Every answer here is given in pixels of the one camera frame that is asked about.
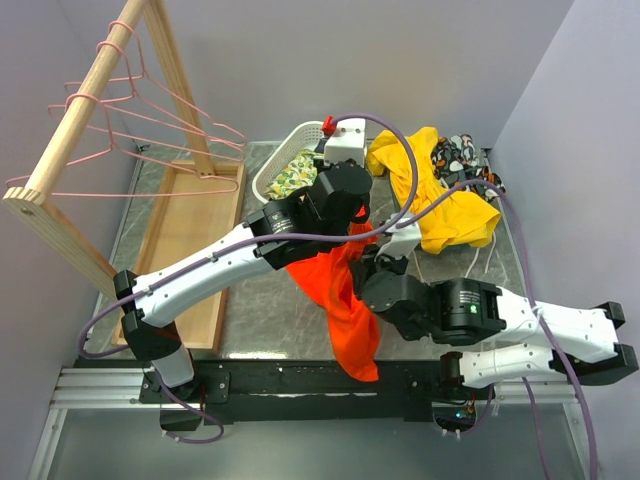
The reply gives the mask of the orange mesh shorts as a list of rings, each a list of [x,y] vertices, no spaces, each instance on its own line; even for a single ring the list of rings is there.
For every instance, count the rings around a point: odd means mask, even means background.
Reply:
[[[356,297],[349,264],[376,241],[375,236],[350,241],[286,267],[297,286],[324,309],[335,359],[360,382],[379,380],[374,355],[380,334],[375,316]]]

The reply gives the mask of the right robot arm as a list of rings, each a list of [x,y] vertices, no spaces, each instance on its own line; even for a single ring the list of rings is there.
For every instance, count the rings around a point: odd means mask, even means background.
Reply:
[[[557,372],[583,386],[614,384],[639,369],[634,348],[619,342],[620,304],[577,309],[529,300],[469,278],[426,283],[407,260],[371,251],[350,263],[356,297],[406,341],[449,347],[438,387],[449,398],[502,380]]]

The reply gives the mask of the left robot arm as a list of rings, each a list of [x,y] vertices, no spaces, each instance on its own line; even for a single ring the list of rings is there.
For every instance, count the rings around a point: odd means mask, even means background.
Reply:
[[[321,171],[309,187],[269,201],[224,237],[187,258],[145,275],[114,277],[127,345],[150,363],[174,400],[198,392],[199,377],[177,330],[184,311],[247,278],[280,270],[342,245],[353,222],[369,214],[370,174],[354,161]]]

